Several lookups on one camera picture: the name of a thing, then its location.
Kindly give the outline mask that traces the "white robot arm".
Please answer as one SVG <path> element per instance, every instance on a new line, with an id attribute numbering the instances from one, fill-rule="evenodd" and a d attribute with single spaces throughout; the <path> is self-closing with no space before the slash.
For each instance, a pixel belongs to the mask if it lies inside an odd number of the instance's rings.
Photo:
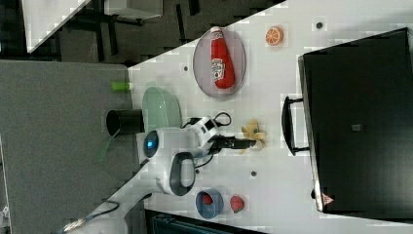
<path id="1" fill-rule="evenodd" d="M 254 139 L 224 136 L 211 117 L 193 118 L 183 127 L 158 128 L 143 143 L 139 171 L 89 215 L 52 234 L 128 234 L 126 215 L 153 193 L 184 196 L 195 184 L 196 161 L 223 148 L 248 149 Z"/>

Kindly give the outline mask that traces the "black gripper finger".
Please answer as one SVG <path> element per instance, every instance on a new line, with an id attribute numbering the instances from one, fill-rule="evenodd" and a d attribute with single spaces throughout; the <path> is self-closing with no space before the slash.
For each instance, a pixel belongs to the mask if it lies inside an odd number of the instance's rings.
<path id="1" fill-rule="evenodd" d="M 234 149 L 249 149 L 253 147 L 254 145 L 234 145 Z"/>
<path id="2" fill-rule="evenodd" d="M 246 139 L 246 138 L 236 138 L 234 144 L 255 144 L 256 140 Z"/>

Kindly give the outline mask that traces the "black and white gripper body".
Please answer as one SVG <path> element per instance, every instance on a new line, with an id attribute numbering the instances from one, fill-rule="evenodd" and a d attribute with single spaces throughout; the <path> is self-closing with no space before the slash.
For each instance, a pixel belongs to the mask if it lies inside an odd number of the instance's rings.
<path id="1" fill-rule="evenodd" d="M 204 155 L 219 153 L 223 148 L 232 148 L 235 138 L 220 133 L 221 123 L 212 117 L 190 118 L 188 128 L 195 133 L 198 147 Z"/>

